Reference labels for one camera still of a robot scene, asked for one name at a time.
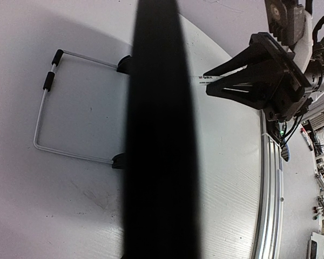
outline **black rubber grip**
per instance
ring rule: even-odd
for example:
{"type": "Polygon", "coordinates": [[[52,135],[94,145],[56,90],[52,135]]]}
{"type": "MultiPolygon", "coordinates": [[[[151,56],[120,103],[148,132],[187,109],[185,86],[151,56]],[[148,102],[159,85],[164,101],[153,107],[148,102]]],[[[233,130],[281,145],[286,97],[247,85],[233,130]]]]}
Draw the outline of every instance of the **black rubber grip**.
{"type": "Polygon", "coordinates": [[[63,54],[64,54],[63,50],[57,50],[57,52],[55,53],[54,59],[52,61],[52,65],[56,64],[56,66],[58,66],[63,54]]]}
{"type": "Polygon", "coordinates": [[[52,84],[53,84],[53,81],[54,81],[54,77],[55,77],[55,73],[49,71],[48,74],[47,74],[47,77],[45,78],[45,82],[44,82],[44,85],[43,85],[43,90],[47,89],[48,92],[50,92],[50,90],[52,89],[52,84]]]}

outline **gray floor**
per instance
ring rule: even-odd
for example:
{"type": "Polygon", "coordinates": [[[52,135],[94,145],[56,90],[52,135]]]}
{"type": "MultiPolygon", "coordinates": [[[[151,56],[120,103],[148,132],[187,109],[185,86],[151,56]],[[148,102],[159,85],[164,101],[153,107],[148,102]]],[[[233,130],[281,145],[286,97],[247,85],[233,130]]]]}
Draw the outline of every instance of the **gray floor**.
{"type": "Polygon", "coordinates": [[[289,142],[291,160],[284,163],[284,211],[280,258],[306,258],[311,232],[319,230],[312,220],[316,206],[315,161],[300,131],[289,142]]]}

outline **table surface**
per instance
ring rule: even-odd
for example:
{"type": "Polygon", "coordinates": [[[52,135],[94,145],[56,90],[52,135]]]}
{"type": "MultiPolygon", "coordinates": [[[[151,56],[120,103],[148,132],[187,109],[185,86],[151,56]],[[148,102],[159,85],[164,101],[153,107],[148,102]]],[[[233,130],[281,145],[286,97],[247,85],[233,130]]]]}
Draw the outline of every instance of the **table surface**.
{"type": "MultiPolygon", "coordinates": [[[[0,1],[0,258],[120,258],[122,171],[38,151],[32,137],[56,50],[116,64],[130,54],[136,1],[0,1]]],[[[182,18],[190,71],[230,59],[182,18]]],[[[127,76],[65,58],[41,143],[122,152],[127,76]]],[[[249,258],[260,191],[258,112],[194,87],[204,258],[249,258]]]]}

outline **black vertical bar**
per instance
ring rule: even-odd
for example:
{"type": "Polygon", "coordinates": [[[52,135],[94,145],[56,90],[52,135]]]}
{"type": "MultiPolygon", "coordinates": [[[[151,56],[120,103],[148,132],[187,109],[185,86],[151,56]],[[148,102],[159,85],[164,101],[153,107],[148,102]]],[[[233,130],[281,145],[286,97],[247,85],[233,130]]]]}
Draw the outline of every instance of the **black vertical bar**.
{"type": "Polygon", "coordinates": [[[200,258],[191,88],[175,0],[140,0],[130,70],[124,253],[200,258]]]}

